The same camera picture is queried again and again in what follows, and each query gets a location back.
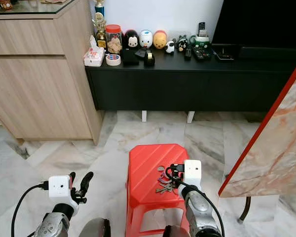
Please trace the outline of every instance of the white wall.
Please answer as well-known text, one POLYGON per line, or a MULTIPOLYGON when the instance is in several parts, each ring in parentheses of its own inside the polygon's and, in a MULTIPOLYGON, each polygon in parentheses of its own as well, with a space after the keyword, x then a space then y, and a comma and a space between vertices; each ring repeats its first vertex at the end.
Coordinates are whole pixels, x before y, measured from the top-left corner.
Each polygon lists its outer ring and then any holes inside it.
MULTIPOLYGON (((223 0, 106 0, 104 18, 107 24, 118 24, 125 32, 134 29, 197 33, 198 23, 206 22, 212 39, 223 0)), ((91 1, 94 18, 94 3, 91 1)))

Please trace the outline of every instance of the tissue box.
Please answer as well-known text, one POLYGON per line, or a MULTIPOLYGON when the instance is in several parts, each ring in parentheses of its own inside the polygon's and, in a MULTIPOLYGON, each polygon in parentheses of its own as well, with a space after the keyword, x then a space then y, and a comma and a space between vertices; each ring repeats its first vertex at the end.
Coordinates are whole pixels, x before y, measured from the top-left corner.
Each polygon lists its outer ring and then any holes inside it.
POLYGON ((85 53, 83 60, 85 66, 100 67, 104 59, 104 48, 97 48, 96 51, 93 48, 85 53))

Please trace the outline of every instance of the plastic container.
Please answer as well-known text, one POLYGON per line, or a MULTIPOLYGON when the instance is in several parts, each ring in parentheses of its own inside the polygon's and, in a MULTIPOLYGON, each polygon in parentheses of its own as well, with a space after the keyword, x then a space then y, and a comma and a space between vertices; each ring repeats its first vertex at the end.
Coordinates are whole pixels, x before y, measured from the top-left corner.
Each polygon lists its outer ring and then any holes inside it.
POLYGON ((122 49, 122 30, 119 25, 107 25, 105 27, 107 48, 110 53, 119 54, 122 49))
POLYGON ((104 59, 104 48, 89 48, 83 57, 84 65, 100 67, 104 59))

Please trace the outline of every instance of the television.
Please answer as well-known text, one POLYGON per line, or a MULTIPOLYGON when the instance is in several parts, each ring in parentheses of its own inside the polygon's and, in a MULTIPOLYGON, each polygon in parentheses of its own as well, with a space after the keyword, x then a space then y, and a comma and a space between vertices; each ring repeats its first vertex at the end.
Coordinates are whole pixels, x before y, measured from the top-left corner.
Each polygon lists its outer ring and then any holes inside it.
POLYGON ((224 0, 212 44, 243 58, 296 58, 296 0, 224 0))

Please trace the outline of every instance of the cabinet door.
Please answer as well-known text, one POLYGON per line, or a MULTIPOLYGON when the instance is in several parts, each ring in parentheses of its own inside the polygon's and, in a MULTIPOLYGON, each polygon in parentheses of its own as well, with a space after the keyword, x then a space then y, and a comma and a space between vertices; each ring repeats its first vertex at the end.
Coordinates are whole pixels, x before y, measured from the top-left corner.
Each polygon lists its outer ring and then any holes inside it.
POLYGON ((0 57, 0 118, 16 138, 91 139, 64 57, 0 57))
POLYGON ((64 54, 52 19, 0 20, 0 55, 64 54))

